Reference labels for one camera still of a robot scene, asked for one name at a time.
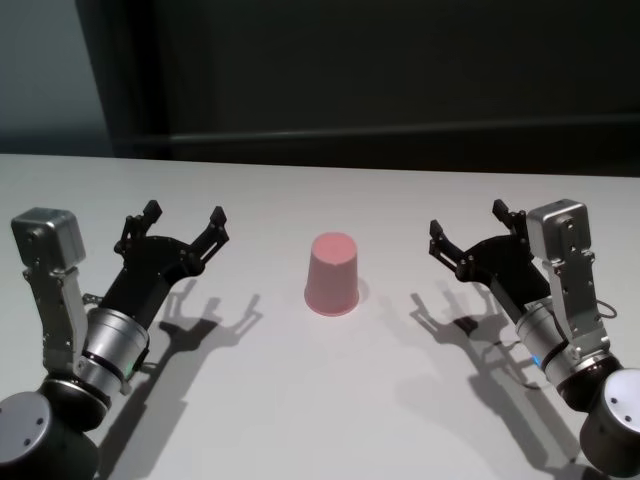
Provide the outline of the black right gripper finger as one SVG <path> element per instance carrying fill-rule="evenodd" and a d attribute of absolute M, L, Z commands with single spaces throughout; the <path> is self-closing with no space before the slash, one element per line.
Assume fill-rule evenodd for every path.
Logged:
<path fill-rule="evenodd" d="M 510 239 L 531 257 L 528 230 L 526 225 L 526 212 L 524 210 L 512 211 L 501 199 L 493 203 L 492 213 L 510 232 Z"/>
<path fill-rule="evenodd" d="M 474 261 L 471 251 L 463 251 L 451 242 L 437 220 L 430 222 L 429 235 L 429 254 L 453 272 L 458 280 L 472 280 Z"/>

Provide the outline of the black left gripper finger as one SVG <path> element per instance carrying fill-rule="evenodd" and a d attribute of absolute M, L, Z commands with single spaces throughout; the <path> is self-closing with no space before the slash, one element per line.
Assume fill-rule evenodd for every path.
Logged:
<path fill-rule="evenodd" d="M 116 253 L 123 253 L 130 241 L 144 238 L 150 227 L 158 221 L 162 215 L 162 209 L 157 200 L 150 200 L 142 213 L 136 216 L 127 216 L 120 239 L 114 246 Z"/>
<path fill-rule="evenodd" d="M 200 235 L 190 244 L 188 258 L 193 267 L 203 270 L 205 265 L 229 241 L 225 225 L 227 216 L 222 206 L 216 206 L 210 221 Z"/>

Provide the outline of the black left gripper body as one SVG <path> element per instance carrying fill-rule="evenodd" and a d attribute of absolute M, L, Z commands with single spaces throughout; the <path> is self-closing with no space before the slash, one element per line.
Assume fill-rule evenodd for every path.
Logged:
<path fill-rule="evenodd" d="M 170 237 L 119 240 L 114 251 L 123 266 L 99 307 L 120 312 L 142 328 L 151 325 L 176 283 L 199 276 L 205 268 L 190 245 Z"/>

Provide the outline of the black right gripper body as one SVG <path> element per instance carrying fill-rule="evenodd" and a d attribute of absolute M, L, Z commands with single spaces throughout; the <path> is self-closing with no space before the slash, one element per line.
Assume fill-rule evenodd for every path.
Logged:
<path fill-rule="evenodd" d="M 456 278 L 489 288 L 511 320 L 519 320 L 532 302 L 550 295 L 548 281 L 532 263 L 526 242 L 515 235 L 494 236 L 456 252 Z"/>

